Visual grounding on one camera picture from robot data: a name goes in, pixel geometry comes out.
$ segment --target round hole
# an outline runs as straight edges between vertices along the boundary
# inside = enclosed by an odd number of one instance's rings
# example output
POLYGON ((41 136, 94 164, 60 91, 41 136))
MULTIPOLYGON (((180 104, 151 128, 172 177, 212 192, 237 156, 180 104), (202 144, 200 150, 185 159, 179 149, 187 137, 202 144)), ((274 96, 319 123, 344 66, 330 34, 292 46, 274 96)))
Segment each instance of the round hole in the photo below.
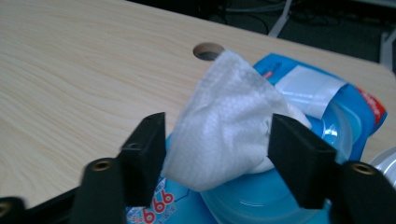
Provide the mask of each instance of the round hole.
POLYGON ((214 61, 222 52, 224 47, 216 43, 202 43, 192 50, 195 57, 204 61, 214 61))
POLYGON ((111 161, 99 161, 93 165, 92 169, 94 171, 104 171, 111 166, 111 161))
POLYGON ((352 166, 353 170, 355 170, 356 172, 359 172, 361 174, 364 174, 364 175, 374 175, 375 174, 375 170, 366 164, 353 163, 351 166, 352 166))
POLYGON ((5 216, 11 209, 10 203, 0 203, 0 217, 5 216))

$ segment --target white label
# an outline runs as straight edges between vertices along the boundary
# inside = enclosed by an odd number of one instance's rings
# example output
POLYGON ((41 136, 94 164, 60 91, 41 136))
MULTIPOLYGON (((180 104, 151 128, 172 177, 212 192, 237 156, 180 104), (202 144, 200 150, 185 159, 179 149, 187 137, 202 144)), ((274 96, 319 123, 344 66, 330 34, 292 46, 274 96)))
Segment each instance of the white label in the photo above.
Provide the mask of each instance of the white label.
POLYGON ((343 80, 297 65, 275 87, 290 104, 306 115, 321 119, 330 100, 344 85, 343 80))

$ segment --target dark background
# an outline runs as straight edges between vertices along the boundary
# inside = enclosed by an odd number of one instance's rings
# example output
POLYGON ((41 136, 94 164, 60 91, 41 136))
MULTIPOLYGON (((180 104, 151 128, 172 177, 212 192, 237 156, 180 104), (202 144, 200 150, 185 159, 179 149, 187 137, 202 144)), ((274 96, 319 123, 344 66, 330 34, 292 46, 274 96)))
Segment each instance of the dark background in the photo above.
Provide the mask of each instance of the dark background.
MULTIPOLYGON (((264 35, 281 15, 285 3, 285 0, 133 1, 264 35)), ((278 38, 378 63, 381 35, 395 28, 396 8, 350 0, 293 0, 290 19, 278 38)), ((396 43, 393 63, 396 64, 396 43)))

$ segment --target light wood tabletop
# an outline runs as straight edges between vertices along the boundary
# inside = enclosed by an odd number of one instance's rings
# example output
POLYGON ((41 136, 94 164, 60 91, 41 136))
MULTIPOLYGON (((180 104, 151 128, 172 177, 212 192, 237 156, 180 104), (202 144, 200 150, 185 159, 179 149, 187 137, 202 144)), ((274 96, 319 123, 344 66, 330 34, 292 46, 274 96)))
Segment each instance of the light wood tabletop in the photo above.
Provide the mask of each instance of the light wood tabletop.
POLYGON ((165 112, 169 134, 212 64, 192 54, 202 42, 252 64, 275 52, 345 78, 389 112, 363 160, 396 145, 395 76, 376 63, 122 0, 4 0, 0 197, 30 207, 74 188, 147 115, 165 112))

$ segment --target blue plastic packaging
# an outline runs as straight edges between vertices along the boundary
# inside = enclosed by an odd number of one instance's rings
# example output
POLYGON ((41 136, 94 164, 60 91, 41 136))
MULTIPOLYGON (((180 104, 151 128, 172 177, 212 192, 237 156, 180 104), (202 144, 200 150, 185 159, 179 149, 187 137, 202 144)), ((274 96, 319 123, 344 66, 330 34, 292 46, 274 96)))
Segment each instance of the blue plastic packaging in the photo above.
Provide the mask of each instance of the blue plastic packaging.
MULTIPOLYGON (((275 85, 301 65, 336 77, 306 63, 270 54, 254 66, 275 85)), ((370 94, 351 84, 332 98, 322 119, 308 117, 312 131, 338 150, 337 161, 359 160, 369 135, 387 112, 370 94)), ((128 224, 137 223, 329 223, 328 210, 305 210, 295 202, 275 169, 243 175, 201 194, 160 177, 150 208, 127 208, 128 224)))

